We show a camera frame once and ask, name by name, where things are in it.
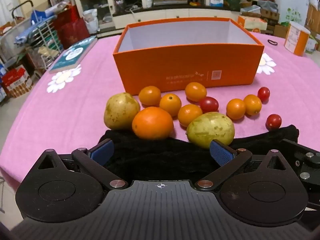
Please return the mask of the red cherry tomato lower right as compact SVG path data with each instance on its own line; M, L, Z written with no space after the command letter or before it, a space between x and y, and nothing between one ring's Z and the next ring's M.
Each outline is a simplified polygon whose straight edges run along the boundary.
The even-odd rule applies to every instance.
M275 129L279 129L281 127L281 124L282 124L281 116L277 114L271 114L268 116L265 126L269 131L272 131Z

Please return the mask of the pink tablecloth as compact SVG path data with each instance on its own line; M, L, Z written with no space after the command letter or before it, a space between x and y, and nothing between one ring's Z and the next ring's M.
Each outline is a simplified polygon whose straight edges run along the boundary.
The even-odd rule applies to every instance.
M265 44L263 64L248 86L209 88L207 94L219 102L225 113L227 103L256 94L261 87L270 92L269 101L258 116L235 124L238 138L264 133L270 114L281 116L283 126L299 129L298 141L319 149L319 66L308 57L295 56L277 39L258 34ZM104 110L107 100L124 91L113 51L118 36L100 39L86 55L79 70L67 75L61 88L53 88L54 76L44 74L29 93L7 135L1 151L1 173L17 188L35 161L48 148L69 153L78 147L94 146L106 131Z

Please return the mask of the small orange kumquat far right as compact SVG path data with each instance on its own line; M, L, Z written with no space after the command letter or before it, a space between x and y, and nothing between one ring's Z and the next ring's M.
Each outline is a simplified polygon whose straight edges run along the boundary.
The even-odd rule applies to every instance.
M246 114L253 116L260 113L262 109L261 100L253 94L249 94L244 98L244 103L246 106Z

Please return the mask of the small orange kumquat lower centre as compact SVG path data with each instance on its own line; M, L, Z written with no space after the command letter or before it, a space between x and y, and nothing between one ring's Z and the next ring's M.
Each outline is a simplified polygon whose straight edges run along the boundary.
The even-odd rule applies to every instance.
M180 108L178 112L178 121L181 126L188 127L188 125L197 117L203 114L202 109L194 104L188 104Z

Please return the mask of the large orange fruit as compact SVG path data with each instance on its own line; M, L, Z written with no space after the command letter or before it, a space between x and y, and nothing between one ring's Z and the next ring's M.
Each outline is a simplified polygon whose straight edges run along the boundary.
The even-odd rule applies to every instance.
M132 130L145 140L161 140L174 131L171 115L159 107L147 107L138 112L132 121Z

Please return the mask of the red cherry tomato top right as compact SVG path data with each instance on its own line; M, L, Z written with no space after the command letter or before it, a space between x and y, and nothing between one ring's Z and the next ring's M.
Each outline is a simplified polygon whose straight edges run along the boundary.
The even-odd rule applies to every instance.
M270 90L267 87L261 87L258 90L257 97L261 100L261 102L266 102L270 97Z

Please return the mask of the small orange kumquat top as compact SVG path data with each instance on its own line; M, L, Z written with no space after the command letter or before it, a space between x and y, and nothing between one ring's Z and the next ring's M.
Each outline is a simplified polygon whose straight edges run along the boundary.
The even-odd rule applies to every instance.
M193 102L199 102L207 96L206 88L198 82L187 84L184 91L187 99Z

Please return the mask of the small orange kumquat far left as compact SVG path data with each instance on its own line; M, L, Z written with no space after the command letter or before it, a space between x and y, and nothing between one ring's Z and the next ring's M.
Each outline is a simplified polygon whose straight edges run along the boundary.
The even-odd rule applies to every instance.
M157 106L161 100L161 91L155 86L144 87L138 97L144 106Z

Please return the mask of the teal book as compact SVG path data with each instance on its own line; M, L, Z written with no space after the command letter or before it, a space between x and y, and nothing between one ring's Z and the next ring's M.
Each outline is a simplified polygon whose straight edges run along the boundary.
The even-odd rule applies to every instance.
M98 38L96 36L91 36L73 44L62 53L61 57L53 64L49 72L58 73L76 68L97 41Z

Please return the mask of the red cardboard box on floor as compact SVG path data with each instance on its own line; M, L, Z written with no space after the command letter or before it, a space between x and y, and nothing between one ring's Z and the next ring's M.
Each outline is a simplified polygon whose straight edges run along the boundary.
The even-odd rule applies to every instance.
M33 87L33 81L22 65L8 71L2 77L2 83L12 98L26 94Z

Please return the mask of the red gift bag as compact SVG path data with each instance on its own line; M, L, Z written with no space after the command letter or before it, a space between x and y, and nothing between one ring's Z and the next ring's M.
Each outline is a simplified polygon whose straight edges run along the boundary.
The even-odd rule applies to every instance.
M53 25L64 49L90 37L84 19L79 16L75 5L58 13Z

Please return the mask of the orange white canister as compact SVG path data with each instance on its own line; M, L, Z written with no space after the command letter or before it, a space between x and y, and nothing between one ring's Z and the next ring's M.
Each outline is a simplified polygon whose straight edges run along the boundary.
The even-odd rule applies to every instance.
M310 34L306 27L290 21L284 47L296 56L303 56Z

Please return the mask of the orange white carton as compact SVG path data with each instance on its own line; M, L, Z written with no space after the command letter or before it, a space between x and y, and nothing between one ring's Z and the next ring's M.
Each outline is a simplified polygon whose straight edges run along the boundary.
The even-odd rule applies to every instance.
M260 31L267 30L267 22L257 18L249 16L238 16L237 23L247 30L259 29Z

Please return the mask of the white low tv cabinet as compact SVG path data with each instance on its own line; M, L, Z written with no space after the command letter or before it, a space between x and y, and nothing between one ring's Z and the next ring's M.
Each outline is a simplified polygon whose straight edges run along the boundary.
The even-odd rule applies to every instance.
M125 15L113 16L116 29L123 29L128 24L161 20L166 18L186 18L186 17L225 17L238 20L240 12L217 9L183 8L183 9L161 9L142 12L129 12Z

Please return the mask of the white glass-door cabinet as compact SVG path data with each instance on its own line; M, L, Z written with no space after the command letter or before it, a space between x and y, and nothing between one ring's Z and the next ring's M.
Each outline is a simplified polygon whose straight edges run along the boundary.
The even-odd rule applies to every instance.
M75 0L80 16L84 11L97 9L97 18L100 29L115 28L113 14L115 13L114 0Z

